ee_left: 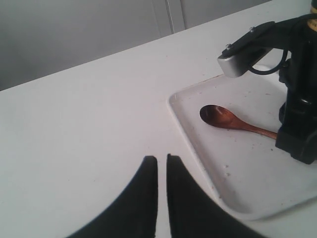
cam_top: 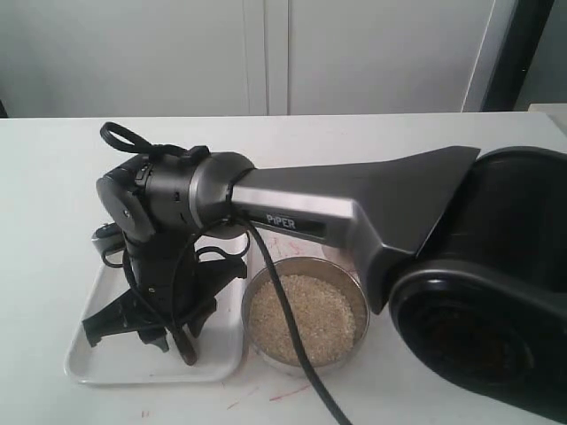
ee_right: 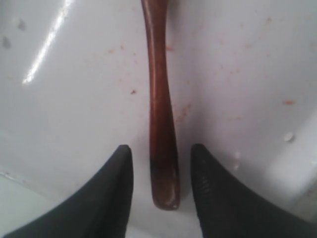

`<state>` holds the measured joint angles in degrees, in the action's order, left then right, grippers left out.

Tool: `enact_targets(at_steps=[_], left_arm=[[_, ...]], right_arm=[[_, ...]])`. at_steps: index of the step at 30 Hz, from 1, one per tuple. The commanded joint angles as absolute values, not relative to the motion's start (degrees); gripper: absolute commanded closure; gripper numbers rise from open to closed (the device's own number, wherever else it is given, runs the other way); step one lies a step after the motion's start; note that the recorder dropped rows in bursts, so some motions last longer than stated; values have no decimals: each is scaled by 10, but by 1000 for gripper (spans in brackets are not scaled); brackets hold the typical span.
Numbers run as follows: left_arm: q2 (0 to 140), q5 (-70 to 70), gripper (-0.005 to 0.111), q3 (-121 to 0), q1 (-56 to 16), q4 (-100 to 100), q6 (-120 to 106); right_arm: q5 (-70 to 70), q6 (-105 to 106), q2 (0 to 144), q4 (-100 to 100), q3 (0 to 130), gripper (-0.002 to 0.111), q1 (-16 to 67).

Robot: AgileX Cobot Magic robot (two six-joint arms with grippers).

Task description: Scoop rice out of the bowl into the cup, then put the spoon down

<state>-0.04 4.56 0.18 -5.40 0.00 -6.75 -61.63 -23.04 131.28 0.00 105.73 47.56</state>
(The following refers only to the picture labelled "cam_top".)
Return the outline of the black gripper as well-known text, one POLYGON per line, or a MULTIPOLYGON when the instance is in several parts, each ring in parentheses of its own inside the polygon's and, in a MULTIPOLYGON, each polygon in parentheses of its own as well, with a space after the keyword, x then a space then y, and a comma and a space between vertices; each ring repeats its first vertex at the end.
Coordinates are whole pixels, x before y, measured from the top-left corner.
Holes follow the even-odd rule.
POLYGON ((137 293, 125 291, 99 312, 82 321, 89 346, 104 337, 137 333, 143 344, 169 351, 166 325, 186 325, 200 336, 217 309, 217 294, 235 279, 244 279, 248 240, 238 237, 240 251, 228 253, 218 243, 197 248, 195 238, 166 232, 147 242, 124 236, 131 270, 127 281, 137 293))

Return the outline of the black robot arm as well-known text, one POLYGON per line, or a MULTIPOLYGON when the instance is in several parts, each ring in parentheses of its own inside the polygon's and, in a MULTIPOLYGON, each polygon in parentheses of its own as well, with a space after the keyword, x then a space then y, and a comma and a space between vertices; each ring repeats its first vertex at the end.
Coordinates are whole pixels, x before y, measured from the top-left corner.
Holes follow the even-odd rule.
POLYGON ((136 332, 198 333, 240 255, 201 262, 201 236, 249 226, 348 252, 369 308, 388 308, 449 382, 566 419, 566 157, 454 146, 385 162, 258 169, 204 146, 142 148, 97 181, 128 291, 83 322, 91 345, 136 332))

